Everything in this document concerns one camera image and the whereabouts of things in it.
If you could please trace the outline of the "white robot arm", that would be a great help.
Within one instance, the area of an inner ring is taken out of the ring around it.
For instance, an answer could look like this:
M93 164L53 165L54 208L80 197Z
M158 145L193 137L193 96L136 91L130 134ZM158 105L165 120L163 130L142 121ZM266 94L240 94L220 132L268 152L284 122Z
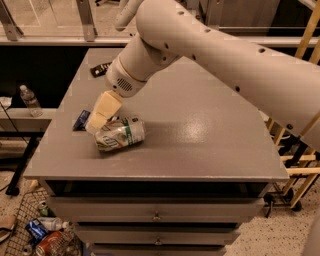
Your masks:
M198 21L175 0L120 0L114 26L137 33L111 62L112 89L98 97L86 130L96 134L156 72L181 57L194 61L307 146L320 150L320 66Z

